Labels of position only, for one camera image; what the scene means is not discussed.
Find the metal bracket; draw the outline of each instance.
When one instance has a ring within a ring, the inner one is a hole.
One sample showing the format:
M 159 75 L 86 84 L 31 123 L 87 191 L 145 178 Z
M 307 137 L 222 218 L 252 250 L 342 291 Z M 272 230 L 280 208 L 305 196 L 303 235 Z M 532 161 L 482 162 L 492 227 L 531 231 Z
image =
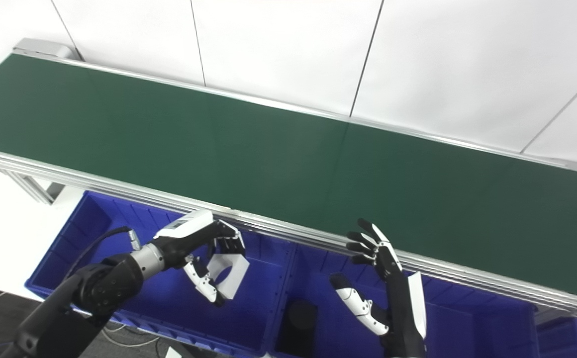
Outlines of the metal bracket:
M 27 192 L 32 199 L 41 204 L 52 205 L 63 188 L 65 188 L 65 185 L 63 184 L 52 183 L 47 190 L 45 190 L 36 182 L 36 180 L 34 180 L 33 177 L 30 177 L 29 175 L 23 175 L 4 169 L 1 169 L 0 172 L 10 177 L 16 184 L 18 184 L 18 186 Z
M 34 55 L 36 53 L 63 59 L 81 60 L 80 56 L 66 45 L 43 39 L 24 38 L 15 45 L 13 50 L 18 50 L 26 55 Z

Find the robotic hand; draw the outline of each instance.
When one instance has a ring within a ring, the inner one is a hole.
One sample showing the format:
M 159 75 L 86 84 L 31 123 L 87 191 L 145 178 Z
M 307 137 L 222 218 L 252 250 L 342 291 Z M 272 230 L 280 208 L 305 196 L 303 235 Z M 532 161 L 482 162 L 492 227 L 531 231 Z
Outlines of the robotic hand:
M 182 265 L 182 269 L 195 285 L 195 289 L 204 295 L 209 302 L 221 307 L 225 299 L 233 299 L 249 265 L 244 257 L 245 243 L 238 229 L 222 220 L 214 221 L 211 211 L 198 210 L 161 229 L 154 236 L 154 240 L 156 242 L 177 242 L 179 238 L 187 238 L 185 242 L 188 242 L 189 238 L 197 235 L 202 245 L 206 243 L 203 238 L 207 237 L 202 230 L 210 231 L 209 237 L 214 237 L 208 242 L 207 254 L 210 257 L 208 265 L 205 265 L 200 258 L 194 258 L 190 253 L 185 256 L 184 263 L 178 264 L 178 261 L 175 261 L 177 265 L 175 267 L 180 268 Z M 173 251 L 171 256 L 174 258 L 181 255 L 177 252 L 179 249 L 190 252 L 188 249 L 180 247 L 163 247 L 163 250 Z M 221 283 L 216 285 L 215 279 L 227 267 L 231 267 L 231 272 Z
M 330 283 L 355 317 L 380 337 L 384 356 L 425 358 L 426 321 L 421 274 L 416 272 L 406 277 L 392 244 L 380 229 L 361 218 L 358 224 L 370 235 L 350 232 L 348 238 L 354 242 L 347 243 L 346 247 L 359 252 L 352 256 L 354 264 L 372 265 L 386 283 L 388 309 L 366 299 L 341 272 L 331 274 Z
M 241 281 L 248 266 L 243 258 L 245 247 L 238 229 L 222 220 L 214 220 L 208 210 L 194 211 L 179 218 L 161 229 L 145 246 L 140 245 L 136 233 L 129 227 L 111 230 L 95 240 L 93 245 L 123 232 L 129 233 L 134 251 L 86 265 L 74 274 L 71 274 L 73 267 L 70 268 L 54 292 L 18 327 L 13 344 L 1 358 L 77 358 L 104 328 L 114 311 L 140 292 L 143 281 L 170 268 L 184 268 L 196 288 L 220 306 L 224 299 L 221 285 L 229 282 L 227 286 L 231 286 L 224 288 L 227 291 L 224 296 L 232 298 L 239 286 L 238 279 Z M 235 274 L 230 273 L 219 285 L 215 285 L 212 278 L 217 277 L 220 268 L 226 264 L 216 264 L 220 259 L 214 261 L 212 275 L 204 272 L 191 256 L 195 249 L 206 244 L 211 246 L 209 251 L 214 258 L 223 258 L 213 255 L 216 246 L 226 253 L 224 255 L 240 258 L 221 259 L 233 263 Z M 72 304 L 91 313 L 91 316 L 86 318 L 75 312 Z

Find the robot finger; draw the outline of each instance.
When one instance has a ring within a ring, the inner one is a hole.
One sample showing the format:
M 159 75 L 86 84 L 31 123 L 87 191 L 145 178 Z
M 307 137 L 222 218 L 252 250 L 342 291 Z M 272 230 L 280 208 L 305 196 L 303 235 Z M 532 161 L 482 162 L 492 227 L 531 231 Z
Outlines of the robot finger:
M 374 265 L 375 258 L 371 258 L 370 256 L 366 256 L 364 254 L 354 255 L 350 257 L 350 261 L 355 265 Z
M 384 235 L 384 233 L 382 233 L 379 227 L 377 227 L 372 222 L 360 218 L 359 220 L 357 220 L 357 224 L 359 225 L 359 227 L 366 230 L 366 232 L 370 234 L 371 238 L 373 238 L 377 244 L 380 242 L 388 242 L 388 238 L 386 237 L 386 235 Z
M 371 250 L 377 247 L 377 243 L 373 240 L 373 238 L 364 233 L 357 233 L 356 231 L 350 231 L 348 234 L 346 234 L 346 237 L 349 238 L 350 240 L 353 240 L 354 242 L 364 244 L 364 246 L 366 246 L 368 249 Z
M 195 289 L 204 295 L 209 302 L 218 307 L 224 304 L 224 297 L 218 292 L 215 282 L 209 275 L 209 270 L 198 258 L 190 260 L 184 265 L 183 270 L 191 279 Z
M 366 245 L 363 243 L 346 243 L 346 249 L 361 252 L 362 254 L 366 254 L 366 256 L 374 256 L 375 252 L 371 249 L 368 249 Z
M 329 281 L 339 298 L 359 322 L 375 335 L 382 336 L 388 333 L 389 323 L 386 310 L 366 299 L 361 292 L 352 287 L 350 281 L 341 272 L 331 274 Z

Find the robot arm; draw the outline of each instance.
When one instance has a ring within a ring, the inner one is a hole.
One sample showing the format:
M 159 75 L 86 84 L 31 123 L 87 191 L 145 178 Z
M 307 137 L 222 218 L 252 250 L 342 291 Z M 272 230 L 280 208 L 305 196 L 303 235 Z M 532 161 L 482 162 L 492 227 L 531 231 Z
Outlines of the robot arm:
M 65 279 L 22 322 L 13 344 L 0 357 L 77 358 L 114 311 L 140 292 L 146 279 L 162 270 L 186 267 L 190 254 L 207 243 L 225 242 L 220 245 L 239 247 L 241 255 L 244 254 L 238 229 L 214 220 L 207 210 L 195 211 L 172 222 L 143 247 L 133 231 L 129 231 L 129 236 L 133 252 L 86 265 Z M 72 304 L 91 316 L 86 318 L 75 312 Z
M 406 277 L 392 244 L 380 229 L 364 219 L 358 224 L 370 235 L 350 232 L 348 238 L 354 242 L 346 247 L 359 252 L 352 256 L 353 263 L 375 267 L 386 283 L 388 309 L 366 299 L 341 272 L 330 275 L 330 283 L 355 317 L 380 337 L 386 357 L 424 358 L 426 321 L 421 274 Z

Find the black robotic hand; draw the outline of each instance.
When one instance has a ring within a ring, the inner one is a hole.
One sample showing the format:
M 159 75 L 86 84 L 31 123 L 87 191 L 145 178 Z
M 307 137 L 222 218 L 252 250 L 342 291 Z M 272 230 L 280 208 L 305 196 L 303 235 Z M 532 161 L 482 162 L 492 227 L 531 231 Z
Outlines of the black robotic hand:
M 353 263 L 375 267 L 386 283 L 388 308 L 384 310 L 366 299 L 341 272 L 330 275 L 332 287 L 355 317 L 380 337 L 385 357 L 425 358 L 425 300 L 421 274 L 416 272 L 406 277 L 392 244 L 380 229 L 362 218 L 357 223 L 368 234 L 348 233 L 348 238 L 354 242 L 347 243 L 346 247 L 359 252 L 352 256 Z

